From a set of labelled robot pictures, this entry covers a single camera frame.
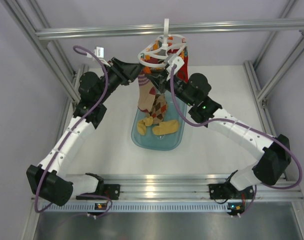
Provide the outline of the beige purple striped sock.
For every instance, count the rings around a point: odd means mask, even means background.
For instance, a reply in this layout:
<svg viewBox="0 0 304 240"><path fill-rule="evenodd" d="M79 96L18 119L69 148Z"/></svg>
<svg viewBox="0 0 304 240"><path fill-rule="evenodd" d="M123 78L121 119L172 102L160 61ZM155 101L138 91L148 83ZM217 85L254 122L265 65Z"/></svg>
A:
<svg viewBox="0 0 304 240"><path fill-rule="evenodd" d="M140 74L137 79L139 84L138 109L149 116L155 100L156 88L145 74Z"/></svg>

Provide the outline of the white round clip hanger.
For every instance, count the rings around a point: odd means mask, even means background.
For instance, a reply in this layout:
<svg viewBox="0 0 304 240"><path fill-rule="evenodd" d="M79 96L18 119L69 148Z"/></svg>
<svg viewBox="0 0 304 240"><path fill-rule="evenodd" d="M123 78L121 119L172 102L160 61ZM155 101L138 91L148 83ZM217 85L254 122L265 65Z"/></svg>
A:
<svg viewBox="0 0 304 240"><path fill-rule="evenodd" d="M165 68L165 59L171 54L180 56L187 46L186 38L179 34L170 34L169 19L164 19L163 34L138 54L139 63L152 69Z"/></svg>

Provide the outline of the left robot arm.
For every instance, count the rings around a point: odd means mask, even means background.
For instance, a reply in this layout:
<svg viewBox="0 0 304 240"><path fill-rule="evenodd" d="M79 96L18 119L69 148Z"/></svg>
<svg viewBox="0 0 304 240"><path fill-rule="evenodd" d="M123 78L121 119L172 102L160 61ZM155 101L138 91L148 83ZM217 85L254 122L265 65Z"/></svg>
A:
<svg viewBox="0 0 304 240"><path fill-rule="evenodd" d="M67 170L85 140L96 130L107 108L104 102L119 86L132 83L142 72L139 63L126 63L112 58L103 76L92 71L81 75L77 104L67 129L50 153L37 165L27 169L27 178L35 199L57 206L86 194L98 199L105 192L104 180L94 173L67 176Z"/></svg>

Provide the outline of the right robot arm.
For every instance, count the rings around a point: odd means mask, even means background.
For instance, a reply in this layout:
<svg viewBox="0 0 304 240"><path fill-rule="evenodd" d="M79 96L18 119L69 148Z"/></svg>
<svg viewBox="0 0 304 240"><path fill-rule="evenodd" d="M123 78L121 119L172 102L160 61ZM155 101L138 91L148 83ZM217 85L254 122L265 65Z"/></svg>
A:
<svg viewBox="0 0 304 240"><path fill-rule="evenodd" d="M226 136L254 157L255 163L235 170L225 183L211 187L211 199L226 202L240 198L253 185L274 186L291 163L289 139L282 134L274 137L259 133L229 114L209 97L211 85L203 74L194 73L187 82L175 76L171 83L167 73L148 74L147 79L162 93L169 91L190 106L188 113L197 124L206 123L205 127Z"/></svg>

